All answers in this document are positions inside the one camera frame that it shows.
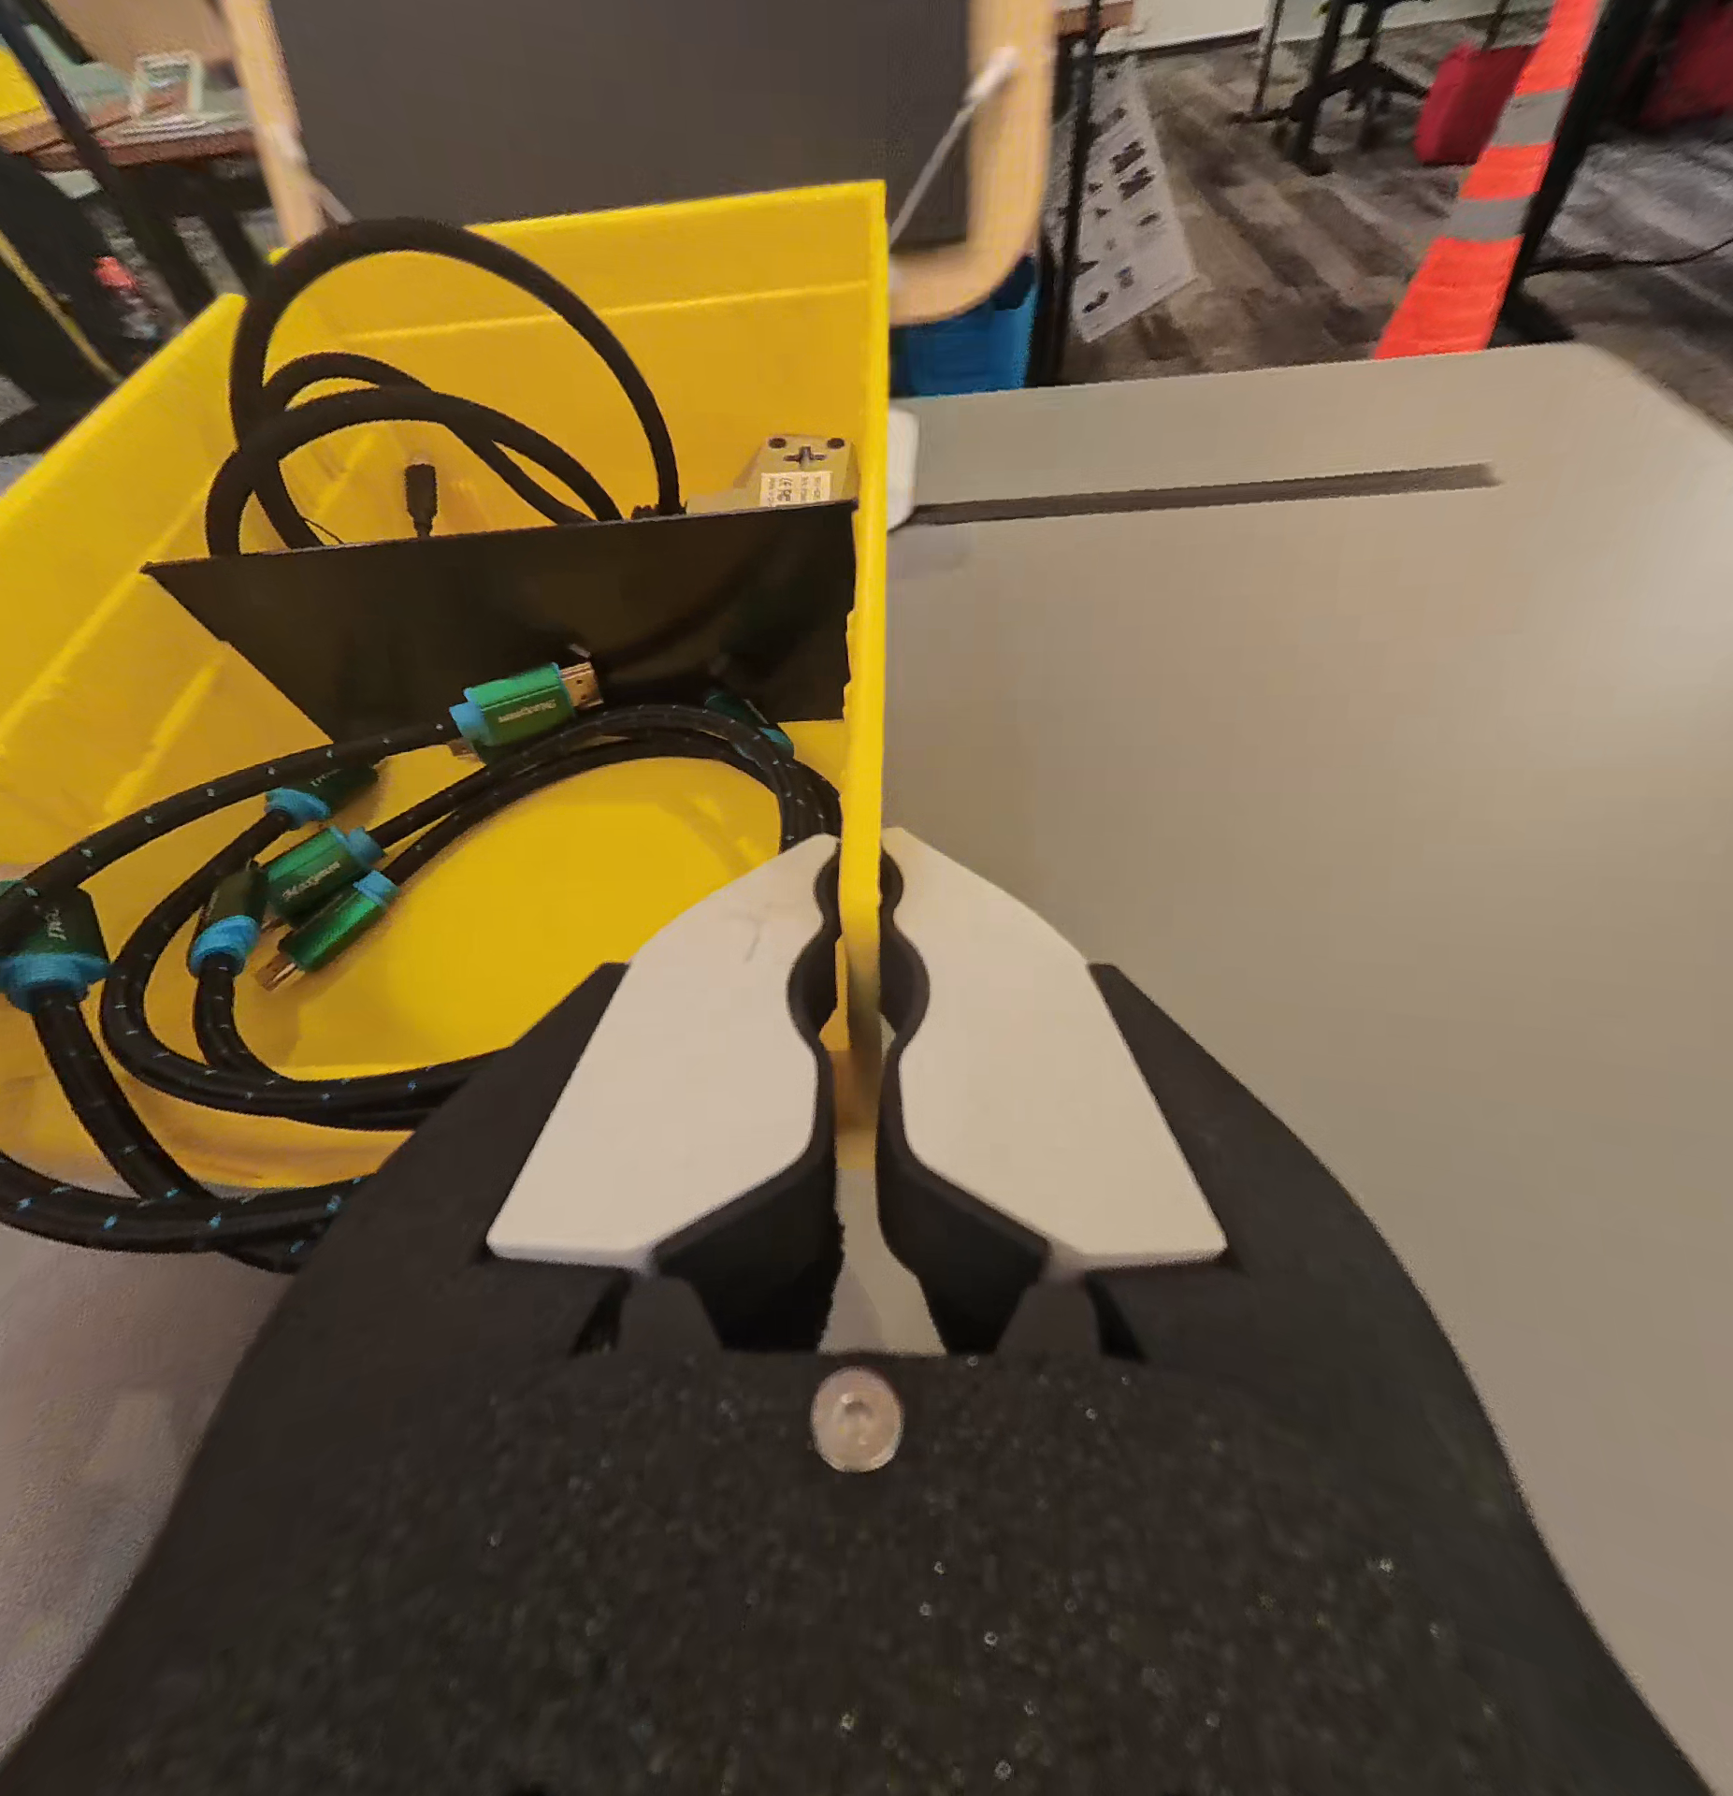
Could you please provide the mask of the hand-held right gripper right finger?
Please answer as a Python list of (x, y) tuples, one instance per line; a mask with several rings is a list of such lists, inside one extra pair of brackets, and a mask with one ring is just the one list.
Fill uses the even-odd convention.
[(881, 840), (881, 1236), (949, 1352), (1030, 1290), (1206, 1267), (1227, 1236), (1085, 956), (904, 829)]

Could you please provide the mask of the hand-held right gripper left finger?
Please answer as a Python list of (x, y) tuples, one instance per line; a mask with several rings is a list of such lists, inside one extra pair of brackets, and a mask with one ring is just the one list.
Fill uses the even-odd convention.
[(733, 1349), (809, 1349), (842, 1265), (837, 859), (811, 836), (655, 932), (489, 1228), (501, 1261), (687, 1285)]

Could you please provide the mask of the yellow plastic bin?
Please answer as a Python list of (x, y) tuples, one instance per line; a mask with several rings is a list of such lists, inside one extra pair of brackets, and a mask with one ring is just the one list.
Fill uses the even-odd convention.
[[(811, 836), (875, 992), (889, 267), (849, 185), (319, 232), (0, 498), (0, 1225), (321, 1232), (558, 1000)], [(318, 732), (156, 562), (687, 517), (855, 443), (842, 716), (609, 701), (584, 650)]]

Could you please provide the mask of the silver hub adapter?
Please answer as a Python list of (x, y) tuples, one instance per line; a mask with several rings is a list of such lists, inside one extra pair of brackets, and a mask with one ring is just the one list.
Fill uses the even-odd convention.
[(771, 509), (855, 506), (859, 461), (847, 439), (773, 436), (753, 452), (735, 483), (691, 494), (689, 517), (727, 517)]

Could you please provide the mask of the grey desk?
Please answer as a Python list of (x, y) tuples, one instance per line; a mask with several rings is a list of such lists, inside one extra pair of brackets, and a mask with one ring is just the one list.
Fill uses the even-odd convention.
[(1595, 349), (929, 400), (885, 810), (1362, 1200), (1733, 1792), (1733, 440)]

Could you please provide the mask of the black bin divider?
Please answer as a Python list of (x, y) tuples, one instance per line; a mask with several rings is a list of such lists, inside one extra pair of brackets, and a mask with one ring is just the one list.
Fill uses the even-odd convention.
[(147, 575), (330, 740), (413, 728), (465, 688), (589, 657), (612, 702), (720, 688), (835, 720), (855, 502), (156, 562)]

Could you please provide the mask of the blue storage crate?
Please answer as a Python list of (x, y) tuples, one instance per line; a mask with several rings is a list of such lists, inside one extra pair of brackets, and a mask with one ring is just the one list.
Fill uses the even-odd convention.
[(1008, 393), (1027, 385), (1038, 300), (1036, 259), (1024, 259), (978, 307), (892, 330), (893, 399)]

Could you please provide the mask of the black stand pole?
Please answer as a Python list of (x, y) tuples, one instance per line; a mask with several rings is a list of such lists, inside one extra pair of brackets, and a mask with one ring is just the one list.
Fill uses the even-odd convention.
[(1034, 334), (1027, 386), (1054, 386), (1062, 374), (1070, 334), (1074, 283), (1078, 278), (1078, 235), (1082, 185), (1092, 150), (1092, 103), (1095, 64), (1103, 30), (1113, 25), (1117, 4), (1064, 4), (1058, 12), (1058, 58), (1054, 99), (1056, 124), (1064, 130), (1064, 182), (1058, 228), (1041, 228), (1036, 278)]

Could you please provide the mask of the printed paper sheet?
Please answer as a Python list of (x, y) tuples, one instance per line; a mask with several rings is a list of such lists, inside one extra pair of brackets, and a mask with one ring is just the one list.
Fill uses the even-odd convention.
[(1092, 80), (1074, 264), (1070, 323), (1085, 348), (1137, 323), (1196, 278), (1135, 61), (1100, 69)]

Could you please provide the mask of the wood-framed black panel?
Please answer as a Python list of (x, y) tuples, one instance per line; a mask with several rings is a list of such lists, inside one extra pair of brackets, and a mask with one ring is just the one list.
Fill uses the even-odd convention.
[(881, 182), (893, 327), (1038, 241), (1056, 6), (219, 4), (286, 241)]

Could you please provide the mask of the black chair base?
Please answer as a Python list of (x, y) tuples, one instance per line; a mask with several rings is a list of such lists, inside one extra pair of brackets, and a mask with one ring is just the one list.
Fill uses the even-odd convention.
[(1322, 19), (1301, 85), (1281, 103), (1267, 102), (1273, 61), (1284, 30), (1285, 2), (1270, 2), (1259, 39), (1259, 74), (1250, 102), (1232, 113), (1234, 124), (1263, 124), (1273, 130), (1280, 153), (1307, 175), (1330, 172), (1316, 137), (1329, 102), (1341, 98), (1345, 113), (1356, 117), (1356, 147), (1371, 152), (1383, 137), (1386, 105), (1393, 99), (1421, 102), (1426, 85), (1383, 61), (1381, 41), (1386, 16), (1398, 2), (1316, 4)]

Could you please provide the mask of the red bag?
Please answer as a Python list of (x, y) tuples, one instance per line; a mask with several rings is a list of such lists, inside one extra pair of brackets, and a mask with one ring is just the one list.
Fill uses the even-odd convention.
[(1733, 2), (1658, 4), (1647, 25), (1622, 118), (1663, 133), (1733, 113)]
[(1421, 167), (1467, 167), (1490, 144), (1506, 102), (1532, 57), (1529, 43), (1460, 43), (1437, 63), (1413, 130)]

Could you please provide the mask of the wooden table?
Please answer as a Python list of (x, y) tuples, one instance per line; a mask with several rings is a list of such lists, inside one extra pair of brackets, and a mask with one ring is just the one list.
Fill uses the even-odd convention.
[[(255, 158), (255, 138), (245, 117), (147, 117), (140, 121), (89, 121), (101, 156), (118, 170), (184, 166)], [(43, 111), (0, 121), (0, 150), (43, 172), (79, 172), (80, 153), (53, 118)]]

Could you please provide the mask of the orange reflective striped post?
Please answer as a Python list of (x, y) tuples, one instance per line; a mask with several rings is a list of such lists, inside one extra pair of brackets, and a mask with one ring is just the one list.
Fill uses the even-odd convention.
[(1597, 2), (1551, 6), (1490, 144), (1464, 167), (1450, 213), (1373, 348), (1376, 359), (1490, 348), (1523, 219), (1549, 166), (1553, 133), (1598, 12)]

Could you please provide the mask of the black metal post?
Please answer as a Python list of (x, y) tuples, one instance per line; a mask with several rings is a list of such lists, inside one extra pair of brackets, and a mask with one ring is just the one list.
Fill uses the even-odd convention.
[(1583, 66), (1553, 133), (1549, 166), (1523, 219), (1514, 268), (1491, 328), (1491, 348), (1571, 341), (1571, 330), (1529, 293), (1527, 283), (1537, 276), (1540, 250), (1571, 192), (1585, 158), (1602, 126), (1612, 122), (1617, 92), (1655, 9), (1655, 2), (1605, 2), (1601, 6)]

